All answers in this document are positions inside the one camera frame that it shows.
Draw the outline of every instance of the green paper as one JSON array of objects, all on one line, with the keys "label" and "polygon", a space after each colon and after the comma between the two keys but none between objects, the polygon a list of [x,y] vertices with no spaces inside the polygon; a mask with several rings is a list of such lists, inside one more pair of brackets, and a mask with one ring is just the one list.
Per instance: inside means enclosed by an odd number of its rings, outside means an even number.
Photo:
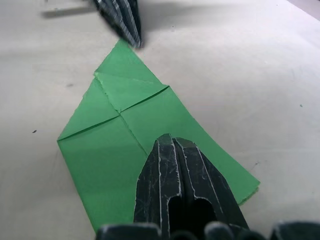
[{"label": "green paper", "polygon": [[126,43],[116,44],[94,76],[58,145],[95,230],[133,221],[138,176],[165,133],[195,142],[238,203],[256,191],[259,181],[212,140]]}]

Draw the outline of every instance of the white table surface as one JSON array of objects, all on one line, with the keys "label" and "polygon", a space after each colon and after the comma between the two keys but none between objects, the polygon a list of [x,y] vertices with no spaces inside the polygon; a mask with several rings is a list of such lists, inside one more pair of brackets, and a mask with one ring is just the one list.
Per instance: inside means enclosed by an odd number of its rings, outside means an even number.
[{"label": "white table surface", "polygon": [[[56,139],[118,38],[95,12],[42,14],[85,4],[0,2],[0,239],[94,238]],[[320,22],[286,0],[139,6],[139,57],[261,181],[249,226],[319,221]]]}]

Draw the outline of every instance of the green paper flap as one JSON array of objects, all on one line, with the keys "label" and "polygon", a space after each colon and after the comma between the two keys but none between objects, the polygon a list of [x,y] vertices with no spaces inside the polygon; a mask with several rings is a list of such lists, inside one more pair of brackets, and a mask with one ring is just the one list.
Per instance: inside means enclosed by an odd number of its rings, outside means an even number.
[{"label": "green paper flap", "polygon": [[58,141],[95,231],[131,223],[146,153],[121,117]]},{"label": "green paper flap", "polygon": [[128,44],[122,40],[115,45],[109,55],[95,71],[94,75],[96,75],[96,73],[161,84],[157,77],[128,47]]},{"label": "green paper flap", "polygon": [[144,81],[99,72],[95,76],[101,82],[111,104],[119,113],[168,87],[159,81]]},{"label": "green paper flap", "polygon": [[69,137],[97,124],[119,116],[109,102],[100,82],[93,79],[77,109],[63,129],[58,140]]}]

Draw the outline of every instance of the triangular paper flap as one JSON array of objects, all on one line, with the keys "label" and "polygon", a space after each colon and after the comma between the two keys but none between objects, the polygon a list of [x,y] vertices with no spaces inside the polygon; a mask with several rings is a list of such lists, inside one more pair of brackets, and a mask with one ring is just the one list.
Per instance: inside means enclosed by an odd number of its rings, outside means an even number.
[{"label": "triangular paper flap", "polygon": [[110,54],[95,71],[94,75],[96,75],[96,73],[127,79],[139,79],[144,82],[160,83],[157,77],[124,41],[119,41],[115,45]]},{"label": "triangular paper flap", "polygon": [[158,82],[95,73],[110,103],[120,113],[167,88]]},{"label": "triangular paper flap", "polygon": [[83,95],[82,101],[74,111],[58,140],[115,118],[118,115],[104,93],[100,82],[95,78]]}]

